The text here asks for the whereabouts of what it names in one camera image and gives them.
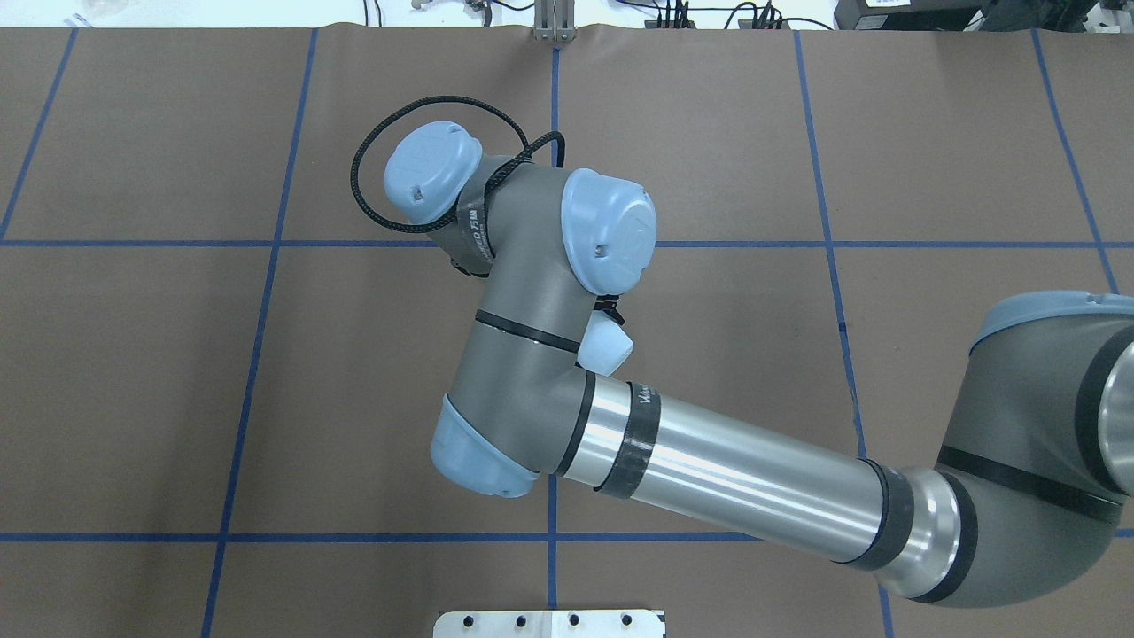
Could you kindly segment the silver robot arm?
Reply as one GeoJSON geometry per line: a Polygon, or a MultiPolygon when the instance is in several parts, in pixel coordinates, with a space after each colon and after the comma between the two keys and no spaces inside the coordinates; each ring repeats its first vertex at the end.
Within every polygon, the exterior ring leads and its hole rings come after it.
{"type": "Polygon", "coordinates": [[[946,607],[1046,596],[1095,565],[1131,509],[1131,299],[1023,294],[989,312],[930,460],[895,467],[818,428],[788,428],[810,399],[807,347],[744,344],[721,371],[694,361],[628,378],[632,343],[610,306],[648,274],[655,203],[589,168],[493,156],[434,121],[386,159],[386,197],[485,282],[431,440],[438,473],[521,497],[557,476],[752,534],[863,571],[895,595],[946,607]]]}

